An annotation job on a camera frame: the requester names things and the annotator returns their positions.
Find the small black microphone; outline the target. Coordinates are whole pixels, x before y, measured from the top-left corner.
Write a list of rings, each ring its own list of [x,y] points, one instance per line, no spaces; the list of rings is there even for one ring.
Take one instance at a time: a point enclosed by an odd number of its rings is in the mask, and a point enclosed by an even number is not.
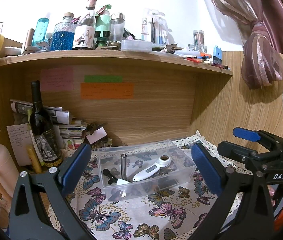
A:
[[[108,179],[109,179],[109,181],[108,181],[108,184],[109,185],[112,185],[113,183],[117,183],[117,181],[118,181],[118,178],[117,177],[115,177],[111,172],[110,172],[110,170],[108,170],[108,169],[104,169],[103,170],[103,175],[104,176],[106,176]]]

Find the white handheld massager device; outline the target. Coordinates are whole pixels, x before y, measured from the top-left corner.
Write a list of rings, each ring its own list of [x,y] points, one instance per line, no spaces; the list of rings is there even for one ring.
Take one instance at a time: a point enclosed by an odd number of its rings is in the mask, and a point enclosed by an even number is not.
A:
[[[161,155],[150,167],[143,169],[133,177],[133,182],[142,181],[150,178],[162,167],[168,167],[171,164],[171,158],[168,155]]]

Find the black white charger plug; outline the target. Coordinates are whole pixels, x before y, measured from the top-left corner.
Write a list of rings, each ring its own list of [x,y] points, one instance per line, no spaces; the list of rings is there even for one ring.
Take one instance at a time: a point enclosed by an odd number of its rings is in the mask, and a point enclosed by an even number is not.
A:
[[[109,200],[111,202],[120,202],[125,200],[129,183],[130,182],[127,180],[120,179],[120,183],[117,185],[117,187],[111,190],[111,196]]]

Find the clear plastic storage box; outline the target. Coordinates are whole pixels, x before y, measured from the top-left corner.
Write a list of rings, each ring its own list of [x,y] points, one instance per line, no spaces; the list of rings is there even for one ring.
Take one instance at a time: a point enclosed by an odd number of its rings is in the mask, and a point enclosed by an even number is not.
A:
[[[147,196],[158,190],[184,184],[190,180],[196,168],[193,160],[171,140],[99,149],[97,157],[100,182],[108,201],[110,201],[111,190],[117,187],[122,178],[121,154],[127,155],[127,181],[130,182],[125,200]],[[168,167],[162,167],[148,179],[133,182],[132,179],[138,172],[150,167],[161,155],[168,155],[171,158],[171,164]],[[118,178],[116,184],[108,184],[109,179],[103,175],[105,168]]]

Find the silver metal cylinder tube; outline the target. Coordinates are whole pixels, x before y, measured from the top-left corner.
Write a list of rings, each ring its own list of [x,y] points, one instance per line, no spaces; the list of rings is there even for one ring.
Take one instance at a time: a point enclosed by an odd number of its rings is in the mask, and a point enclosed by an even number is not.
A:
[[[127,155],[120,155],[121,176],[123,180],[127,180]]]

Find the stack of papers and books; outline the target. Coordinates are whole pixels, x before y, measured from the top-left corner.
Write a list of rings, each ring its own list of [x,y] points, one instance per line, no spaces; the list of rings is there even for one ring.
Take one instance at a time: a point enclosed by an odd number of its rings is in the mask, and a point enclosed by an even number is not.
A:
[[[29,119],[33,111],[33,103],[13,99],[11,99],[10,101],[11,109],[13,110],[13,112],[25,115],[28,118],[28,123],[30,126]],[[61,107],[47,107],[44,105],[43,107],[49,112],[51,116],[53,128],[60,150],[77,149],[83,142],[88,143],[91,146],[92,150],[112,146],[113,141],[108,135],[93,144],[90,144],[86,138],[86,135],[93,134],[98,128],[104,127],[103,124],[98,125],[95,122],[88,124],[82,119],[74,118],[71,115],[70,111],[66,111]],[[38,149],[31,127],[30,134],[32,135],[32,140],[35,148]]]

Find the butterfly print lace cloth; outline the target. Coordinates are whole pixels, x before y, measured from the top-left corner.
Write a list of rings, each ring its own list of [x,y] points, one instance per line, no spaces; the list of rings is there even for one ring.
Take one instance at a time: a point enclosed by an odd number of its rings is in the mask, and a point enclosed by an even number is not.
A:
[[[238,173],[252,174],[246,170],[244,165],[222,157],[217,152],[217,147],[200,135],[199,131],[191,137],[174,140],[173,143],[179,147],[186,155],[190,157],[191,146],[195,142],[201,142],[208,152],[216,157],[223,166],[233,166]],[[91,220],[82,220],[88,229],[94,233],[96,239],[188,239],[205,218],[206,214],[212,208],[216,201],[216,195],[205,193],[198,195],[199,185],[204,186],[205,181],[202,179],[199,170],[191,177],[193,182],[177,185],[172,189],[158,191],[144,197],[138,197],[132,200],[121,200],[119,202],[109,202],[103,199],[98,211],[119,212],[122,215],[119,219],[111,224],[106,231],[97,231],[95,222]],[[101,183],[95,183],[88,190],[82,188],[82,182],[79,182],[74,193],[67,197],[69,204],[77,215],[84,208],[84,204],[89,199],[102,197]],[[171,224],[173,216],[151,216],[149,211],[156,209],[160,200],[171,204],[171,210],[184,210],[186,216],[182,219],[181,227],[174,228]]]

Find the small white cardboard box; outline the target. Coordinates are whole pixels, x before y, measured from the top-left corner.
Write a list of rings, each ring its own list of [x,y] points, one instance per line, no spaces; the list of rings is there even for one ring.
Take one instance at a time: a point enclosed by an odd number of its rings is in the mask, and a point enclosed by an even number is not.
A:
[[[98,128],[93,134],[86,135],[86,138],[90,144],[93,144],[106,136],[107,136],[107,133],[105,129],[101,127],[101,128]]]

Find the dark wine bottle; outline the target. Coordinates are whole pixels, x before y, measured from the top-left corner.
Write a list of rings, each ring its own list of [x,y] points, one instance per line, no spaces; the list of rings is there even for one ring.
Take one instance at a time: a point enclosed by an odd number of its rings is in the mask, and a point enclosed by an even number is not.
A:
[[[57,143],[51,116],[43,107],[40,81],[32,81],[30,86],[33,111],[29,121],[36,146],[46,167],[59,166],[62,163],[61,150]]]

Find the white handwritten note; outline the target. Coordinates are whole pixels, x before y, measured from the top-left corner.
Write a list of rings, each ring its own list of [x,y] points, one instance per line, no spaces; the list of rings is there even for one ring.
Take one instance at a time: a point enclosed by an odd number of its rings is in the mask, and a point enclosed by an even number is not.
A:
[[[31,165],[26,147],[32,145],[28,124],[7,126],[14,156],[19,166]]]

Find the pink thermos flask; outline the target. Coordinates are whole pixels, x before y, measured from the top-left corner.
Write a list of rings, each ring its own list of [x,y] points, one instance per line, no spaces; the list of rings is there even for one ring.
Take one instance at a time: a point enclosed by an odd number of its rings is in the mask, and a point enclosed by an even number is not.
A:
[[[0,144],[0,194],[11,204],[19,172],[8,149]]]

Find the blue black stamp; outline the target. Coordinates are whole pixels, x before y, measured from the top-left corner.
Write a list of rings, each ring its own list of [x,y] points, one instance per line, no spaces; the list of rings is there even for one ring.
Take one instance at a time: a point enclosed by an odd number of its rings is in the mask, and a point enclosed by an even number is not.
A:
[[[212,63],[213,64],[222,64],[222,50],[218,46],[214,47],[213,55],[212,55]]]

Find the pink sticky note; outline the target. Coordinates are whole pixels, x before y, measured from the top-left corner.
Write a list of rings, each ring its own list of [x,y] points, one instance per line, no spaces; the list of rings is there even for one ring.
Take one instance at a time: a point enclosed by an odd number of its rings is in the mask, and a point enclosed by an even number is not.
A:
[[[43,69],[40,73],[42,92],[65,92],[73,90],[73,67]]]

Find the green sticky note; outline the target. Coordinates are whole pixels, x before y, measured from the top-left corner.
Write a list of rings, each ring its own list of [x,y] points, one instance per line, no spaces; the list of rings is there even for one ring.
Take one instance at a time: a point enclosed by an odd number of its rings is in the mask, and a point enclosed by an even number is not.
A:
[[[85,75],[84,83],[122,83],[119,75]]]

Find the orange sticky note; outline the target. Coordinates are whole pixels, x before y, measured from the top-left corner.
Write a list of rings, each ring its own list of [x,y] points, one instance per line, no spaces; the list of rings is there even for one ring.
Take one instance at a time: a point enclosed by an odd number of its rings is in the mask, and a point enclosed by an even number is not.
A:
[[[81,83],[81,99],[133,99],[135,84],[121,83]]]

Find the pink striped curtain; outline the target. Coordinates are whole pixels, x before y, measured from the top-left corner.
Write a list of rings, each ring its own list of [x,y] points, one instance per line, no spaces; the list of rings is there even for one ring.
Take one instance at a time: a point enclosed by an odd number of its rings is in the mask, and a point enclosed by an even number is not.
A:
[[[240,29],[241,75],[249,89],[283,81],[283,0],[210,0]]]

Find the silver foil roll jar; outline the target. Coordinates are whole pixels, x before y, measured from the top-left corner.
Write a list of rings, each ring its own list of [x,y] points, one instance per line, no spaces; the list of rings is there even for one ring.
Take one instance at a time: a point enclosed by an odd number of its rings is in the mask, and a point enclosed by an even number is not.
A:
[[[193,43],[197,51],[204,52],[204,31],[199,29],[193,31]]]

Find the wooden shelf board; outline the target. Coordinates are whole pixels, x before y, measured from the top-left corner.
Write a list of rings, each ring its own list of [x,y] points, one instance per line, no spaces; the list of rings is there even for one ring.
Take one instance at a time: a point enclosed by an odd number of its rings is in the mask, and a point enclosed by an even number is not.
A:
[[[32,53],[0,58],[0,67],[61,67],[61,66],[133,66],[173,69],[186,72],[223,74],[230,70],[207,63],[196,63],[167,53],[142,53],[116,50],[66,50]]]

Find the blue liquid glass bottle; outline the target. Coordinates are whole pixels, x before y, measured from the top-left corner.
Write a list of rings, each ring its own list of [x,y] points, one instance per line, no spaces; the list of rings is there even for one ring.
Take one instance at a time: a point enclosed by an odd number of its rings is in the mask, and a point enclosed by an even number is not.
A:
[[[72,22],[73,20],[74,14],[66,12],[62,22],[55,25],[50,44],[51,51],[72,50],[76,28],[76,25]]]

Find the white label illustrated bottle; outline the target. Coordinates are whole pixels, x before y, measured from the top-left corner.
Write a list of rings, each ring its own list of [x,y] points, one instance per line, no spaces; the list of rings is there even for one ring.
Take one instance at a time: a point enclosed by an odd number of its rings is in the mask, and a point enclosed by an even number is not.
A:
[[[95,7],[97,0],[88,0],[74,32],[73,50],[93,49],[96,32]]]

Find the clear lidded plastic container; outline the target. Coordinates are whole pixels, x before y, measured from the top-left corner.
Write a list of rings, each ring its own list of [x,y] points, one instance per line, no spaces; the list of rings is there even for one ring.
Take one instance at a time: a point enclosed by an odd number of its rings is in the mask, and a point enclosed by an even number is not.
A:
[[[153,43],[143,40],[122,40],[121,51],[151,53]]]

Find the mint green bottle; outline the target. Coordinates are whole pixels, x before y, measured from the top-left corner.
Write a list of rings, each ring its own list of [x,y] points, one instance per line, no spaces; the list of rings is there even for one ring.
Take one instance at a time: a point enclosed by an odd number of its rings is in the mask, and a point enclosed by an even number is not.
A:
[[[111,5],[107,4],[98,10],[96,13],[96,31],[94,35],[94,48],[98,47],[98,43],[101,46],[107,46],[110,40],[110,12]]]

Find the clear glass jar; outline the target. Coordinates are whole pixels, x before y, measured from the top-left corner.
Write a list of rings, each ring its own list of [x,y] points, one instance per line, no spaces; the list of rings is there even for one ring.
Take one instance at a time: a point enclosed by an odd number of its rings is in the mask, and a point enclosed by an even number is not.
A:
[[[125,19],[122,13],[113,14],[110,20],[111,35],[110,40],[121,42],[123,39]]]

